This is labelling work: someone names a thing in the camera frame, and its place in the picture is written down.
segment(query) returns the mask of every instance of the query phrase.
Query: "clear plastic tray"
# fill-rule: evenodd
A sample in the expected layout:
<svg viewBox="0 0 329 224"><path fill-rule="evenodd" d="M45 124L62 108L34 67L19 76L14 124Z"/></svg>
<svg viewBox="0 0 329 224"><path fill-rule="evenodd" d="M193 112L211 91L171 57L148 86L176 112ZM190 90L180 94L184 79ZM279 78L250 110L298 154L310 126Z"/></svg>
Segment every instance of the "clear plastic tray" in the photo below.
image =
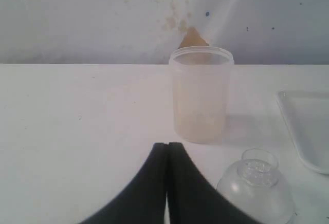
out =
<svg viewBox="0 0 329 224"><path fill-rule="evenodd" d="M280 91L277 101L304 165L329 174L329 93Z"/></svg>

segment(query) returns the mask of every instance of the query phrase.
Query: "black plastic piece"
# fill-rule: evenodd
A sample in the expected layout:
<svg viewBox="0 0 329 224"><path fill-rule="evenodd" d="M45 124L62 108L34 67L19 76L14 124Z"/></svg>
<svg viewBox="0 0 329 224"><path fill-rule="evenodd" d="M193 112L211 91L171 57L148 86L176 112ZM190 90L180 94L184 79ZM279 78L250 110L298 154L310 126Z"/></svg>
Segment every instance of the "black plastic piece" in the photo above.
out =
<svg viewBox="0 0 329 224"><path fill-rule="evenodd" d="M129 185L81 224L163 224L168 145L156 143Z"/></svg>
<svg viewBox="0 0 329 224"><path fill-rule="evenodd" d="M168 203L171 224L260 224L219 194L181 143L169 144Z"/></svg>

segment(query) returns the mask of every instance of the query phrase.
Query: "white tabletop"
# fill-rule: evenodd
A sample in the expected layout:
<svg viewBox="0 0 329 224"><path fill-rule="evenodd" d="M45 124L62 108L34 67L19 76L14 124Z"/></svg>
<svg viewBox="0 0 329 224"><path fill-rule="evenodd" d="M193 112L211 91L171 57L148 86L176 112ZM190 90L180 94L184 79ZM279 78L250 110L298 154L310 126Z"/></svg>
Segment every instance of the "white tabletop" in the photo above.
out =
<svg viewBox="0 0 329 224"><path fill-rule="evenodd" d="M273 152L295 223L329 223L329 176L299 160L279 90L329 91L329 66L236 66L225 139L183 142L216 186L250 147ZM0 65L0 223L77 223L113 199L173 131L165 65Z"/></svg>

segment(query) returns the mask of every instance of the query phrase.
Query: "container rim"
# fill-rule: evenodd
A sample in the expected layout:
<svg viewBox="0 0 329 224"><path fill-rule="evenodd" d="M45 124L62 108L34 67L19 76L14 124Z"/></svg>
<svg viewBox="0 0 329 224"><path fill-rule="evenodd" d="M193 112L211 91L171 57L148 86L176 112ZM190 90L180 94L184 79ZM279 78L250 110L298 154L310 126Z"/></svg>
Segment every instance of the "container rim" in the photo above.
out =
<svg viewBox="0 0 329 224"><path fill-rule="evenodd" d="M218 47L212 47L212 46L191 46L191 47L179 48L171 53L169 60L174 61L176 57L181 56L183 54L188 54L188 53L219 54L219 55L227 58L228 62L226 62L226 63L234 65L233 55L229 51L222 49L222 48L218 48Z"/></svg>

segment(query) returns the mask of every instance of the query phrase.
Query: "clear plastic lid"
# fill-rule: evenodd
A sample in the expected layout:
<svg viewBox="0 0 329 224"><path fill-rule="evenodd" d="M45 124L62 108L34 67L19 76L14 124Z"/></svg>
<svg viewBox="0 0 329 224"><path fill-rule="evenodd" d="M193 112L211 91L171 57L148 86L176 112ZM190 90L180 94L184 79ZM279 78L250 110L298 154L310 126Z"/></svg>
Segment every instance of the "clear plastic lid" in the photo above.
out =
<svg viewBox="0 0 329 224"><path fill-rule="evenodd" d="M224 172L217 191L261 223L292 220L295 205L290 186L268 151L255 148L243 152L241 160Z"/></svg>

